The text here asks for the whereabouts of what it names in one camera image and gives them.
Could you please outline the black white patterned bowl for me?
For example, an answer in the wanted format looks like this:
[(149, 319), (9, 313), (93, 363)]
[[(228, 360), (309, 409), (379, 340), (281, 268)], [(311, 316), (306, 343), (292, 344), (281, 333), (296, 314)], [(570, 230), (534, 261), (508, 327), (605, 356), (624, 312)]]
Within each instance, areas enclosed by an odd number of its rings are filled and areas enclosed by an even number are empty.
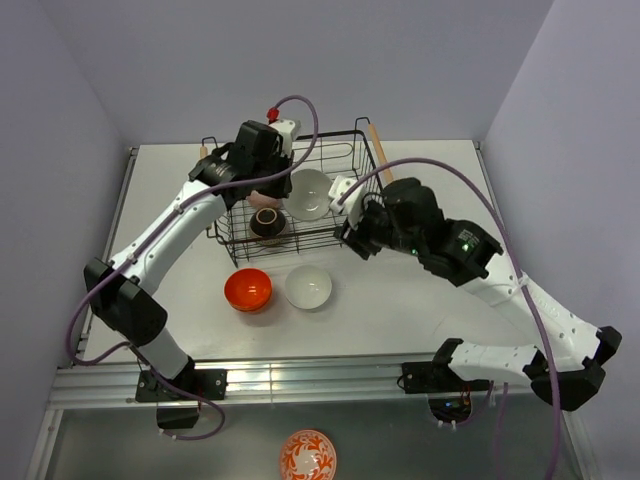
[(253, 190), (247, 197), (248, 203), (255, 209), (273, 208), (278, 209), (281, 205), (279, 199), (264, 195), (256, 190)]

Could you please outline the brown bowl beige inside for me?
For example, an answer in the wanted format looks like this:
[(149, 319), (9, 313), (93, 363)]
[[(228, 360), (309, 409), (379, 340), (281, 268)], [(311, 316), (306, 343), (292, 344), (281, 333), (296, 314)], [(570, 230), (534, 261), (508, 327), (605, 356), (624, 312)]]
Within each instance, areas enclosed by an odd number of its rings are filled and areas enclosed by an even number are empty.
[(284, 214), (274, 208), (257, 210), (250, 218), (249, 231), (256, 238), (275, 238), (287, 231), (288, 222)]

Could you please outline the grey white bowl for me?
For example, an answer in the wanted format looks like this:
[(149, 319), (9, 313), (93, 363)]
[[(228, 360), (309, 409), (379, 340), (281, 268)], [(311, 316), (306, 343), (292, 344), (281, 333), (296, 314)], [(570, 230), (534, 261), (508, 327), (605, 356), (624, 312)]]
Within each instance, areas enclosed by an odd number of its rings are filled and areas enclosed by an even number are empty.
[(296, 220), (315, 221), (329, 211), (331, 179), (318, 170), (295, 171), (291, 177), (292, 190), (283, 200), (284, 209)]

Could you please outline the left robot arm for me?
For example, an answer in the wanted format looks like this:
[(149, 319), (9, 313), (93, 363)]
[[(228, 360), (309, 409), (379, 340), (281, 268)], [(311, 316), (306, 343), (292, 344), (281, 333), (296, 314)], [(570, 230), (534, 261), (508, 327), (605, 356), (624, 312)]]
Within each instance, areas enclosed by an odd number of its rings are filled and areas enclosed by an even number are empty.
[(298, 120), (249, 120), (236, 139), (199, 159), (172, 202), (134, 241), (107, 261), (84, 268), (92, 314), (117, 332), (159, 377), (159, 388), (183, 399), (195, 386), (193, 359), (167, 328), (168, 313), (154, 295), (175, 262), (211, 224), (259, 191), (291, 191)]

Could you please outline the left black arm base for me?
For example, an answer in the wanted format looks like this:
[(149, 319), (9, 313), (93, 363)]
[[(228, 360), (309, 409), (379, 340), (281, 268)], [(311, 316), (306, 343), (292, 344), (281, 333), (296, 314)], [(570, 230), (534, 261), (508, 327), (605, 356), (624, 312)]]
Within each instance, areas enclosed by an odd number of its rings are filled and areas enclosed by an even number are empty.
[(156, 404), (156, 424), (166, 434), (188, 438), (184, 431), (193, 429), (204, 419), (204, 410), (217, 412), (218, 423), (211, 433), (192, 435), (200, 439), (217, 434), (226, 422), (226, 414), (217, 404), (225, 399), (227, 371), (225, 369), (196, 369), (183, 378), (167, 380), (154, 370), (143, 370), (138, 377), (134, 401)]

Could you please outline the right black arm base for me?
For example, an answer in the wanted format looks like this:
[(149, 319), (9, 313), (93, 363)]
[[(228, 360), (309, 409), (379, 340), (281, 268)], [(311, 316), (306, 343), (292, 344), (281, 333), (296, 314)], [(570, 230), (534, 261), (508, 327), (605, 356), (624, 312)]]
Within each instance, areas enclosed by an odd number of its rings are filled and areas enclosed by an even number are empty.
[(495, 402), (488, 380), (462, 380), (431, 361), (405, 362), (396, 385), (407, 395), (426, 395), (438, 425), (451, 428), (470, 422)]

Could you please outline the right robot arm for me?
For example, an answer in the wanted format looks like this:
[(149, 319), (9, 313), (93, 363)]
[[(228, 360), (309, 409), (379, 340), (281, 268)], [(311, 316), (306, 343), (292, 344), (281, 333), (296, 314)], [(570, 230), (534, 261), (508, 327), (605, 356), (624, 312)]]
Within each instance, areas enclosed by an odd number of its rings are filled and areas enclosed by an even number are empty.
[(575, 411), (604, 382), (605, 363), (622, 336), (571, 313), (525, 275), (517, 275), (498, 240), (469, 220), (448, 219), (434, 192), (415, 178), (396, 180), (371, 193), (353, 178), (333, 181), (331, 210), (346, 217), (335, 237), (362, 259), (382, 249), (413, 256), (434, 276), (485, 302), (523, 333), (544, 328), (551, 347), (486, 346), (448, 338), (425, 363), (402, 367), (408, 394), (485, 388), (491, 382), (528, 386), (550, 404), (558, 378), (561, 410)]

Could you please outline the orange white patterned bowl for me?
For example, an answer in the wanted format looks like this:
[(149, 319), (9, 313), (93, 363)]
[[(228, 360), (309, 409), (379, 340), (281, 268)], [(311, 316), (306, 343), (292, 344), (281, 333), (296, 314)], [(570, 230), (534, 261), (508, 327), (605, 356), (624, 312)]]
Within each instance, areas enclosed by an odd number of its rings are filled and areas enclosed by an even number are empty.
[(337, 461), (336, 449), (324, 433), (303, 429), (290, 435), (282, 446), (279, 473), (282, 479), (333, 480)]

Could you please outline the aluminium mounting rail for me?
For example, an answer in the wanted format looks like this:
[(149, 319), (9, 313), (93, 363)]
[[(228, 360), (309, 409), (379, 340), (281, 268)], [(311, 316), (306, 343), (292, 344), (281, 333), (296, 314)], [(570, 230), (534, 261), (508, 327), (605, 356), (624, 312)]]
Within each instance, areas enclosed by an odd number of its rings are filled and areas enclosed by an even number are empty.
[[(309, 357), (299, 359), (203, 361), (198, 370), (227, 371), (221, 406), (347, 402), (401, 399), (401, 365), (427, 361), (429, 355)], [(48, 410), (140, 407), (135, 400), (136, 362), (73, 367), (57, 371)]]

